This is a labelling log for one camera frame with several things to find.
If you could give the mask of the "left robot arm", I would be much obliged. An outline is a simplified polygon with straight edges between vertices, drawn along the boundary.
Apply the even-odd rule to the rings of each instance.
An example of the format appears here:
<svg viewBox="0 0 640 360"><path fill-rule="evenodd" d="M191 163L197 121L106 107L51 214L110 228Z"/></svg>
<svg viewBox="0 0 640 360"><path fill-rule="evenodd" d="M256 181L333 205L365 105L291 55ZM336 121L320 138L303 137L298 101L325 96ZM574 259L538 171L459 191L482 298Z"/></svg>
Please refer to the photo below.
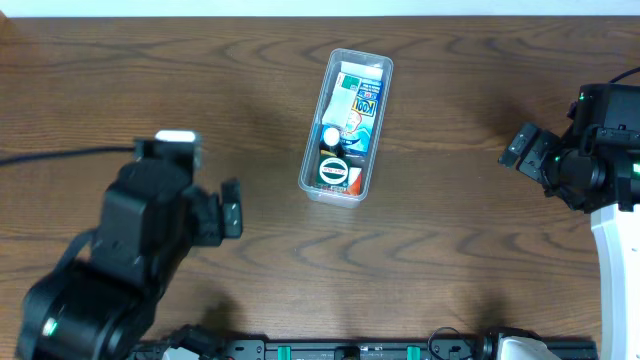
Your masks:
<svg viewBox="0 0 640 360"><path fill-rule="evenodd" d="M238 180L219 193L169 160L123 166L106 189L98 226L76 236L23 301L20 359L124 359L194 246L242 234Z"/></svg>

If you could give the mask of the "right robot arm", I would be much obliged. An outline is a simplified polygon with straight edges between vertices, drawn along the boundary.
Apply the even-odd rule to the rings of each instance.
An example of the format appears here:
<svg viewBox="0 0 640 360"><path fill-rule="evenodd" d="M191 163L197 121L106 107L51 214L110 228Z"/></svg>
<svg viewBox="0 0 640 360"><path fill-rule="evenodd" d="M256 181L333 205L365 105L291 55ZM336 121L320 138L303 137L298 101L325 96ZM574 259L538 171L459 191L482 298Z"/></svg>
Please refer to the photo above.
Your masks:
<svg viewBox="0 0 640 360"><path fill-rule="evenodd" d="M526 123L499 158L547 197L590 216L601 289L602 359L639 357L639 141L619 128L559 137Z"/></svg>

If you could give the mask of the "dark cough syrup bottle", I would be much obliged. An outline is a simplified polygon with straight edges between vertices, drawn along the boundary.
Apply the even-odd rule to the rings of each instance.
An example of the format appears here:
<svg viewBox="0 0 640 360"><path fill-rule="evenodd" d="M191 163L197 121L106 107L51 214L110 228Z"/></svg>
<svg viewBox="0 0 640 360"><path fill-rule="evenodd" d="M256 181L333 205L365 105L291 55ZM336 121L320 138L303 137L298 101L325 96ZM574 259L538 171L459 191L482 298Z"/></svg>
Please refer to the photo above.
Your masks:
<svg viewBox="0 0 640 360"><path fill-rule="evenodd" d="M344 148L341 142L340 130L335 127L326 126L322 132L319 148L325 154L339 158L343 157Z"/></svg>

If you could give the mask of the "white green medicine box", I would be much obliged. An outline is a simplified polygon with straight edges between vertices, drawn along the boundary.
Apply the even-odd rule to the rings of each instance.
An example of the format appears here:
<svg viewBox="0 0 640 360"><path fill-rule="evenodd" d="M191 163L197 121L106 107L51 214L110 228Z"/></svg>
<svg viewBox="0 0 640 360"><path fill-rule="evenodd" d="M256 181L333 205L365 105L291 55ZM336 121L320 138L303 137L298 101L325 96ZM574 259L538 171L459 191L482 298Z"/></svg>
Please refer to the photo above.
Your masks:
<svg viewBox="0 0 640 360"><path fill-rule="evenodd" d="M322 124L344 129L362 78L340 72L331 93L329 105L323 114Z"/></svg>

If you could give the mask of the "blue cooling patch packet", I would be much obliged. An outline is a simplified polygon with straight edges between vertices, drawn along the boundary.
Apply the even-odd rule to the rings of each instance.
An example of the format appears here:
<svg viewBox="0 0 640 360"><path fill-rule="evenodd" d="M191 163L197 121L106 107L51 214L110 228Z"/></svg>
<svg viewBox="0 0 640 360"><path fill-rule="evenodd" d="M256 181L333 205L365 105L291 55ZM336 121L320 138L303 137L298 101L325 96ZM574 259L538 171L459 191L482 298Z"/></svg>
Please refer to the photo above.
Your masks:
<svg viewBox="0 0 640 360"><path fill-rule="evenodd" d="M368 154L373 128L381 105L384 83L363 79L341 132L341 144L346 154L364 157Z"/></svg>

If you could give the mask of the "green Zam-Buk box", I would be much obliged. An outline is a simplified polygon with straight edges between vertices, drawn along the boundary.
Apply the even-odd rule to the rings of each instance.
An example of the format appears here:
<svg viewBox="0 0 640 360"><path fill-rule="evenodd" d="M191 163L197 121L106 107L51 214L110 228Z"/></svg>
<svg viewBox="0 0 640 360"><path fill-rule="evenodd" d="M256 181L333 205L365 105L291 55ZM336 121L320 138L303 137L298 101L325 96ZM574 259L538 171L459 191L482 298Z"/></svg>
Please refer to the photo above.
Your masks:
<svg viewBox="0 0 640 360"><path fill-rule="evenodd" d="M340 157L321 155L317 167L316 183L323 187L348 185L350 162Z"/></svg>

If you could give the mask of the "red Panadol box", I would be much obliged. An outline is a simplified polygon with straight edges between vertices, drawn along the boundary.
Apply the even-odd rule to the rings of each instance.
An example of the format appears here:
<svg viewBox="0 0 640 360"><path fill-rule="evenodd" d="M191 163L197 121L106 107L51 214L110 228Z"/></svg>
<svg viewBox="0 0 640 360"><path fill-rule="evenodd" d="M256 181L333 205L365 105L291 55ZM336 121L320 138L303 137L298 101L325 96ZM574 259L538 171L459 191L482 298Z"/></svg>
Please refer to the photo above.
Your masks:
<svg viewBox="0 0 640 360"><path fill-rule="evenodd" d="M362 185L362 169L359 167L350 167L347 182L343 185L328 185L326 183L321 182L320 180L316 181L315 186L322 190L327 190L331 192L341 193L350 196L358 196L361 193L361 185Z"/></svg>

